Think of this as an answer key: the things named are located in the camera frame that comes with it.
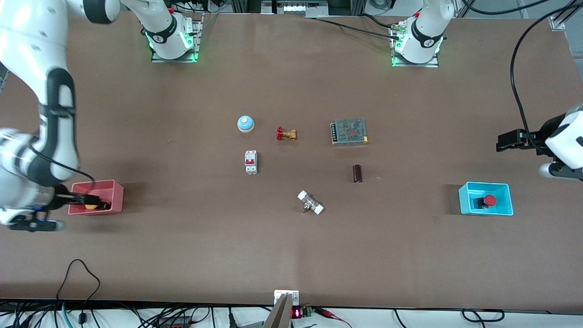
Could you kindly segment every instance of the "yellow object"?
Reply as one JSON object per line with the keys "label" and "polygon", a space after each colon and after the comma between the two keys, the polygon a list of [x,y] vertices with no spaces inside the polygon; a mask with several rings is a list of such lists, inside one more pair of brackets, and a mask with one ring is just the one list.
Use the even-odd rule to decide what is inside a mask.
{"label": "yellow object", "polygon": [[291,140],[297,139],[297,131],[296,130],[284,131],[282,135],[284,137],[290,138]]}

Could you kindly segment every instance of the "table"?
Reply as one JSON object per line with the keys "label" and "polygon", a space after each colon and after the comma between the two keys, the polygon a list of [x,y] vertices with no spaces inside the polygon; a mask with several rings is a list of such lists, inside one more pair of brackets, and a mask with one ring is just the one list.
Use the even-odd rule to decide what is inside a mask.
{"label": "table", "polygon": [[[521,127],[508,67],[531,22],[454,19],[439,69],[392,68],[386,39],[296,16],[221,14],[190,65],[151,64],[131,13],[71,22],[82,169],[123,184],[124,211],[53,212],[61,233],[0,229],[0,297],[53,298],[78,257],[98,299],[269,304],[288,288],[327,306],[581,310],[583,184],[540,177],[534,151],[495,152]],[[533,130],[583,99],[547,24],[516,75]],[[35,131],[36,108],[11,76],[2,126]],[[366,119],[369,145],[331,147],[329,123],[347,117]],[[298,140],[275,140],[280,125]],[[515,215],[460,215],[467,181],[508,183]],[[302,214],[304,189],[322,215]],[[75,266],[62,297],[94,288]]]}

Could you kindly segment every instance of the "pink bin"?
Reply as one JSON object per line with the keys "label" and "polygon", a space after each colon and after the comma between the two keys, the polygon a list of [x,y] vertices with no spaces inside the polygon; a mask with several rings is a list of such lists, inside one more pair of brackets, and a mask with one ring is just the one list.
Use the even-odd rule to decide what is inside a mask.
{"label": "pink bin", "polygon": [[[71,193],[86,194],[91,188],[91,181],[77,182],[71,186]],[[124,202],[124,188],[115,180],[95,181],[95,187],[89,193],[99,196],[102,201],[111,202],[109,210],[88,210],[85,205],[69,205],[69,215],[104,215],[121,212]]]}

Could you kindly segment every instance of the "red wire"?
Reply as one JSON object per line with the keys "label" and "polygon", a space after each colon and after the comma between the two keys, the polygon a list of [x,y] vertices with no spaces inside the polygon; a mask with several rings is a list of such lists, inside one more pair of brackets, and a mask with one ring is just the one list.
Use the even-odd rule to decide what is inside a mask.
{"label": "red wire", "polygon": [[346,320],[344,320],[344,319],[341,319],[341,318],[339,318],[339,317],[337,317],[337,316],[334,316],[334,317],[335,317],[335,318],[333,318],[333,319],[336,319],[336,320],[338,320],[338,321],[342,321],[343,323],[346,323],[346,324],[347,324],[347,325],[348,325],[350,328],[352,328],[352,325],[351,325],[350,323],[348,323],[348,321],[346,321]]}
{"label": "red wire", "polygon": [[324,316],[333,320],[338,320],[338,321],[342,321],[343,323],[346,323],[350,328],[352,328],[352,325],[350,323],[348,323],[348,321],[340,318],[339,316],[335,315],[334,313],[328,311],[328,310],[324,310]]}

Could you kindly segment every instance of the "wire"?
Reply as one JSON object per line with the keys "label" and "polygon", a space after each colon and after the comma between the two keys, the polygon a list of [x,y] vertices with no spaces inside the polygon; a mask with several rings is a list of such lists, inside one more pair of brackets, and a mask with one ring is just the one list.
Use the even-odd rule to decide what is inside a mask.
{"label": "wire", "polygon": [[132,304],[132,307],[134,308],[134,313],[138,316],[138,319],[140,319],[140,323],[144,323],[144,319],[140,316],[140,313],[136,309],[136,306],[134,304]]}
{"label": "wire", "polygon": [[213,328],[216,328],[216,326],[215,326],[215,308],[210,308],[210,315],[213,319]]}
{"label": "wire", "polygon": [[41,323],[43,322],[44,316],[47,315],[48,311],[49,311],[50,307],[47,308],[43,314],[40,316],[40,318],[38,319],[38,322],[33,326],[33,328],[38,328],[40,327]]}
{"label": "wire", "polygon": [[97,318],[95,317],[95,313],[93,313],[93,308],[91,307],[91,303],[89,303],[87,305],[89,306],[89,311],[91,311],[91,316],[93,317],[93,321],[95,321],[95,325],[97,326],[97,328],[101,328],[101,326],[99,325],[99,321],[97,321]]}
{"label": "wire", "polygon": [[221,12],[223,9],[225,9],[225,8],[219,8],[219,9],[217,9],[217,11],[216,11],[216,12],[214,12],[214,14],[215,14],[215,15],[214,15],[214,16],[212,16],[212,17],[210,18],[209,22],[208,22],[206,25],[204,25],[204,26],[202,27],[201,33],[202,33],[202,31],[204,31],[204,30],[205,30],[207,27],[209,27],[209,25],[210,25],[210,24],[213,22],[213,20],[215,20],[215,19],[216,19],[216,18],[219,16],[219,13],[220,13],[220,12]]}
{"label": "wire", "polygon": [[191,324],[197,324],[197,323],[203,322],[210,314],[210,306],[207,306],[206,309],[207,309],[206,315],[201,320],[198,320],[198,321],[192,321],[192,316],[194,315],[194,312],[193,312],[192,315],[190,316],[190,320],[192,321]]}
{"label": "wire", "polygon": [[393,39],[393,40],[399,40],[399,37],[397,37],[397,36],[390,36],[388,34],[382,34],[382,33],[372,32],[372,31],[368,31],[368,30],[363,30],[363,29],[359,29],[356,27],[352,27],[352,26],[348,26],[348,25],[344,25],[344,24],[340,24],[340,23],[336,23],[336,22],[331,22],[330,20],[316,19],[316,18],[310,18],[310,19],[316,20],[318,22],[325,22],[325,23],[337,25],[340,27],[345,27],[347,29],[355,30],[355,31],[362,32],[362,33],[372,34],[372,35],[376,35],[376,36],[382,36],[382,37],[386,37],[386,38]]}
{"label": "wire", "polygon": [[342,319],[341,317],[335,315],[334,313],[332,313],[329,310],[325,310],[325,309],[320,308],[320,307],[317,307],[317,306],[313,306],[312,307],[312,310],[314,310],[315,313],[317,313],[317,314],[319,314],[319,315],[321,315],[323,317],[326,317],[328,319],[342,321],[343,323],[346,323],[350,328],[352,328],[352,325],[348,321],[346,321],[346,320]]}
{"label": "wire", "polygon": [[399,316],[399,312],[397,312],[397,309],[393,309],[393,311],[395,311],[395,315],[397,317],[397,321],[399,321],[399,324],[401,325],[401,327],[407,328],[407,326],[405,326],[405,324],[403,323],[403,321],[401,321],[401,317]]}
{"label": "wire", "polygon": [[376,17],[374,17],[373,15],[369,15],[369,14],[367,14],[367,13],[362,13],[362,14],[360,14],[359,16],[362,16],[362,17],[368,17],[368,18],[372,19],[372,20],[373,20],[373,22],[375,22],[377,25],[380,25],[380,26],[382,26],[382,27],[386,27],[387,29],[390,29],[390,28],[391,28],[391,24],[385,24],[385,23],[381,23],[381,22],[380,22],[380,21],[379,21],[379,20],[378,20]]}
{"label": "wire", "polygon": [[487,12],[487,11],[483,11],[483,10],[474,8],[468,2],[468,0],[462,0],[463,4],[466,5],[466,7],[468,7],[468,9],[470,9],[473,12],[481,13],[482,15],[502,15],[504,13],[517,12],[517,11],[521,11],[521,10],[526,9],[526,8],[530,8],[530,7],[534,7],[534,6],[543,4],[543,3],[547,2],[547,1],[549,1],[549,0],[538,0],[538,1],[533,2],[531,4],[527,4],[527,5],[524,5],[524,6],[517,7],[517,8],[512,8],[512,9],[507,9],[507,10],[504,10],[504,11],[497,11],[497,12]]}
{"label": "wire", "polygon": [[334,317],[333,319],[334,320],[338,320],[338,321],[342,321],[343,323],[346,323],[350,328],[352,328],[352,325],[350,323],[348,323],[348,321],[346,321],[344,319],[341,319],[339,317]]}
{"label": "wire", "polygon": [[[69,266],[67,267],[67,272],[65,273],[65,279],[63,279],[63,282],[61,283],[61,286],[59,287],[59,290],[57,291],[56,299],[59,300],[59,294],[61,293],[61,290],[63,289],[63,286],[65,285],[65,282],[67,281],[67,277],[69,277],[69,271],[71,270],[71,266],[73,265],[73,263],[75,263],[77,261],[81,262],[81,264],[85,268],[85,271],[87,271],[87,273],[89,273],[97,281],[97,287],[91,293],[91,295],[89,295],[89,297],[87,297],[87,299],[85,299],[85,301],[83,302],[83,305],[81,306],[81,314],[83,314],[83,310],[85,309],[85,305],[87,304],[87,302],[89,302],[89,299],[91,297],[93,297],[93,295],[95,295],[95,293],[97,293],[97,291],[99,290],[99,287],[101,287],[101,280],[99,280],[99,278],[95,274],[93,274],[93,272],[91,272],[91,270],[89,270],[89,268],[87,267],[87,264],[85,264],[85,262],[83,260],[74,259],[69,263]],[[65,309],[65,302],[63,302],[61,307],[62,307],[62,309]],[[67,317],[67,315],[64,311],[63,311],[63,316],[65,317],[65,322],[67,322],[69,320],[69,318]]]}
{"label": "wire", "polygon": [[[468,318],[466,316],[466,311],[472,312],[476,316],[477,320]],[[479,314],[477,314],[477,312],[474,309],[462,309],[462,317],[464,319],[466,319],[467,321],[472,322],[472,323],[481,323],[482,328],[486,328],[486,322],[491,323],[491,322],[500,322],[500,321],[504,320],[504,317],[506,316],[506,314],[504,313],[503,310],[497,310],[495,312],[501,313],[502,315],[496,319],[482,319],[482,317]]]}
{"label": "wire", "polygon": [[522,119],[522,124],[524,125],[524,131],[526,134],[526,138],[528,139],[528,141],[536,148],[537,151],[539,151],[540,153],[543,154],[547,154],[547,152],[543,151],[536,143],[534,138],[532,137],[531,131],[528,128],[528,123],[526,122],[526,115],[524,114],[524,108],[522,106],[522,102],[520,101],[520,97],[518,96],[518,91],[516,90],[516,84],[514,82],[514,64],[516,62],[516,56],[518,54],[518,49],[520,48],[520,45],[522,44],[522,41],[524,40],[524,38],[526,37],[526,35],[540,22],[542,22],[543,20],[551,17],[552,15],[554,15],[555,13],[561,12],[563,10],[566,9],[572,9],[572,8],[580,8],[582,7],[583,4],[578,4],[578,5],[568,5],[559,9],[556,9],[546,15],[544,15],[543,17],[537,19],[534,23],[532,23],[524,32],[523,34],[520,36],[520,38],[518,39],[518,42],[516,43],[516,46],[514,47],[514,52],[512,53],[512,58],[510,59],[510,85],[512,87],[512,93],[514,94],[514,99],[516,100],[516,104],[518,105],[518,111],[520,112],[520,118]]}
{"label": "wire", "polygon": [[57,322],[57,307],[58,307],[58,304],[59,304],[58,300],[55,301],[55,305],[54,305],[53,310],[52,310],[52,315],[53,315],[53,318],[55,319],[55,327],[56,328],[59,328],[59,323]]}
{"label": "wire", "polygon": [[176,8],[180,8],[182,10],[186,10],[186,11],[192,11],[192,12],[210,12],[210,11],[206,11],[204,9],[194,9],[192,7],[192,5],[190,4],[190,1],[181,1],[182,3],[186,3],[190,8],[187,8],[185,6],[179,5],[178,1],[172,1],[172,0],[164,0],[164,2],[169,2],[170,5],[166,5],[166,7],[168,8],[172,8],[172,5],[176,6]]}
{"label": "wire", "polygon": [[91,191],[92,191],[92,190],[95,188],[95,179],[94,179],[94,178],[93,178],[91,175],[89,175],[89,174],[87,174],[87,173],[85,173],[85,172],[83,172],[83,171],[81,171],[81,170],[77,170],[77,169],[71,168],[71,167],[69,167],[69,166],[67,166],[67,165],[65,165],[65,164],[59,163],[59,162],[55,161],[55,160],[54,160],[54,159],[52,159],[52,158],[46,157],[45,155],[41,154],[41,153],[40,153],[38,150],[34,149],[34,147],[32,146],[32,142],[33,142],[33,140],[34,140],[34,139],[35,139],[35,138],[32,138],[32,139],[30,139],[30,140],[29,140],[29,143],[27,144],[27,146],[28,146],[28,148],[29,148],[29,149],[30,149],[30,150],[31,150],[31,151],[32,151],[32,152],[33,152],[35,155],[37,155],[38,157],[40,157],[40,158],[42,158],[42,159],[46,160],[46,161],[47,161],[47,162],[49,162],[49,163],[53,163],[53,164],[55,164],[55,165],[58,165],[58,166],[60,166],[60,167],[62,167],[62,168],[64,168],[64,169],[66,169],[66,170],[73,171],[73,172],[75,172],[75,173],[77,173],[77,174],[80,174],[80,175],[82,175],[82,176],[85,176],[86,178],[88,178],[89,180],[91,180],[91,186],[89,187],[88,191],[87,191],[87,192],[85,192],[86,194],[89,194],[89,193],[90,193],[90,192],[91,192]]}
{"label": "wire", "polygon": [[61,312],[63,313],[63,318],[65,318],[65,323],[67,324],[67,327],[73,328],[73,325],[71,325],[71,321],[69,321],[69,316],[67,316],[67,311],[65,310],[65,302],[61,304]]}

